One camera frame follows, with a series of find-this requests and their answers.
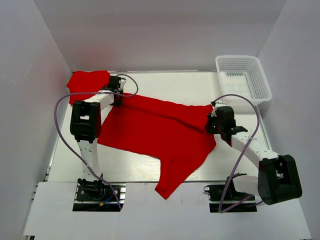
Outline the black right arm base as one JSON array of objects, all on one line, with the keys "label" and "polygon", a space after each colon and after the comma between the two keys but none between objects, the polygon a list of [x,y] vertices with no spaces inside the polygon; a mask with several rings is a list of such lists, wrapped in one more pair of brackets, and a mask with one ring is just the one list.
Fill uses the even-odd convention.
[{"label": "black right arm base", "polygon": [[[220,201],[222,198],[222,194],[224,191],[225,185],[224,184],[211,184],[206,185],[203,188],[203,191],[209,195],[210,201]],[[228,187],[224,200],[225,201],[240,201],[246,197],[248,197],[249,194],[243,193],[243,192],[237,192],[235,190],[235,187],[233,184],[230,184]]]}]

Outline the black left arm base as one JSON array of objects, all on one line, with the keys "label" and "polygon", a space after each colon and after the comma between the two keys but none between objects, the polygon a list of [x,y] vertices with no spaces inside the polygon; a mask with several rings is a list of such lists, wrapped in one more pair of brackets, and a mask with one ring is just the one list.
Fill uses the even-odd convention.
[{"label": "black left arm base", "polygon": [[117,197],[120,198],[120,185],[113,185],[113,191],[110,186],[103,183],[101,180],[88,181],[84,178],[79,178],[77,183],[77,201],[116,201],[114,192],[116,193]]}]

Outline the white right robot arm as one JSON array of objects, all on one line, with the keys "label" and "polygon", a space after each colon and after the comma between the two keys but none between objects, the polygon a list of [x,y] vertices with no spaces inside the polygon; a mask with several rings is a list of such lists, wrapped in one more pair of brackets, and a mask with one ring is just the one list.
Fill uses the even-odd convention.
[{"label": "white right robot arm", "polygon": [[280,155],[259,143],[243,126],[238,126],[234,110],[220,106],[207,115],[205,129],[208,134],[220,135],[230,147],[240,152],[258,169],[256,176],[236,173],[233,169],[227,177],[221,200],[226,196],[236,199],[239,194],[258,196],[267,205],[298,199],[303,190],[295,159]]}]

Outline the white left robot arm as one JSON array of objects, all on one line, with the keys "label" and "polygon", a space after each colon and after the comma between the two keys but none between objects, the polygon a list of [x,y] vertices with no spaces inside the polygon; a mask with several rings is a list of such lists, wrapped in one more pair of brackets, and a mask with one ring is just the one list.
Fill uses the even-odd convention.
[{"label": "white left robot arm", "polygon": [[70,133],[74,136],[83,165],[83,178],[100,179],[103,173],[98,160],[98,138],[102,130],[102,110],[122,103],[126,80],[111,76],[98,93],[73,103]]}]

